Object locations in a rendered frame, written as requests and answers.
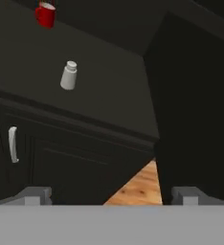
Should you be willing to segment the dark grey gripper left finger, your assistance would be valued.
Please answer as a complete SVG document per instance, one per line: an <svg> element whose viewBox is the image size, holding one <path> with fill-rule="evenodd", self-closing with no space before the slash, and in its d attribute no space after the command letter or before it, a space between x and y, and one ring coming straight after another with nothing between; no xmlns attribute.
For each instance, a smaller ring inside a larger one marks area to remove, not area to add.
<svg viewBox="0 0 224 245"><path fill-rule="evenodd" d="M50 187L26 187L15 196L0 200L0 205L50 206L53 204Z"/></svg>

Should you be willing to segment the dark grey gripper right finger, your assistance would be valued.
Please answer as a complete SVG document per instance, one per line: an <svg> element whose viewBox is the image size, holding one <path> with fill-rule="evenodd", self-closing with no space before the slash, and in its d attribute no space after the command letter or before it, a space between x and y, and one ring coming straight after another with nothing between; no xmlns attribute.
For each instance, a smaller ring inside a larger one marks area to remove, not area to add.
<svg viewBox="0 0 224 245"><path fill-rule="evenodd" d="M211 197L197 187L173 187L171 190L171 194L172 205L224 205L224 200Z"/></svg>

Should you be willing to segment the black cabinet door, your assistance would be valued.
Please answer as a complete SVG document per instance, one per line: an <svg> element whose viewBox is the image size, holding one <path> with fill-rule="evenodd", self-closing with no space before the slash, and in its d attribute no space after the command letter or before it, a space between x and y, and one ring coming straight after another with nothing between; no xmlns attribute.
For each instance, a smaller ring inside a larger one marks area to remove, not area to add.
<svg viewBox="0 0 224 245"><path fill-rule="evenodd" d="M50 187L55 205L101 205L152 158L151 150L96 138L52 120L0 111L4 153L15 128L17 163L9 163L12 187Z"/></svg>

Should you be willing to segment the tall black cabinet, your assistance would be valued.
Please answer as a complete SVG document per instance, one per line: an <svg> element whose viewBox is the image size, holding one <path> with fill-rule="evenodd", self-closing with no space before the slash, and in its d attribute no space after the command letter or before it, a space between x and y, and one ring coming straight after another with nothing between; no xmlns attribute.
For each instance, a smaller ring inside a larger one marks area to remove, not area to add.
<svg viewBox="0 0 224 245"><path fill-rule="evenodd" d="M224 200L224 40L169 12L144 62L163 202L174 187Z"/></svg>

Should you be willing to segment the white shaker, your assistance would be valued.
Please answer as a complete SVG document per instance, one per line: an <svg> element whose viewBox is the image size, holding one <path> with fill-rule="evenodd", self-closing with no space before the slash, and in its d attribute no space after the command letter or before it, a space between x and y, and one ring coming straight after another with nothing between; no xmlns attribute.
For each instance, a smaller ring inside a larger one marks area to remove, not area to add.
<svg viewBox="0 0 224 245"><path fill-rule="evenodd" d="M60 86L64 90L73 90L76 85L77 73L78 65L75 63L75 61L69 60L64 67Z"/></svg>

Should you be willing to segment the red mug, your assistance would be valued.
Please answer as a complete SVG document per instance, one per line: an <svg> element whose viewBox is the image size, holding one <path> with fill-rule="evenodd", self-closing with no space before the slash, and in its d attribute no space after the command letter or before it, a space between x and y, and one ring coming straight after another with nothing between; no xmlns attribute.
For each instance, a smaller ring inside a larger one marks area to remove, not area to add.
<svg viewBox="0 0 224 245"><path fill-rule="evenodd" d="M51 29L55 23L56 7L48 2L40 1L35 9L35 19L39 25Z"/></svg>

